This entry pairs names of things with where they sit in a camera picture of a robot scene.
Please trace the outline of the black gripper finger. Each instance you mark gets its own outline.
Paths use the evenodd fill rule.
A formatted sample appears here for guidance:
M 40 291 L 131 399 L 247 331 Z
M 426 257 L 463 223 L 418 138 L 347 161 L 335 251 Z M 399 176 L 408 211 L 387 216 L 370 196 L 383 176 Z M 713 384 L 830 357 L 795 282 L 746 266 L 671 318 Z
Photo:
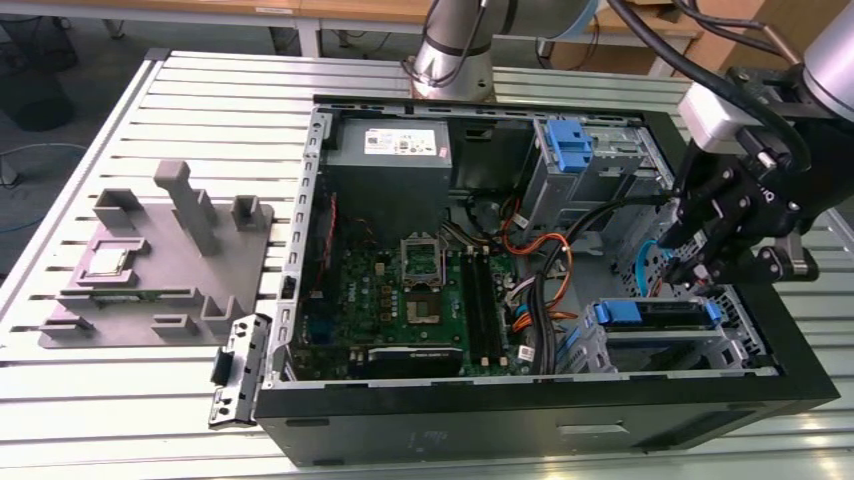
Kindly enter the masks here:
M 751 183 L 735 156 L 693 151 L 674 185 L 674 220 L 659 239 L 664 248 L 679 248 L 705 231 L 718 248 L 735 235 L 751 208 Z
M 713 243 L 706 239 L 706 232 L 698 232 L 705 234 L 705 241 L 699 243 L 698 249 L 691 255 L 679 255 L 667 264 L 666 282 L 668 284 L 699 285 L 705 283 L 723 285 L 750 277 L 754 260 L 749 250 L 758 243 L 759 237 L 745 234 L 749 221 L 750 212 L 735 235 L 718 248 L 714 248 Z M 680 250 L 686 244 L 679 248 L 667 249 Z

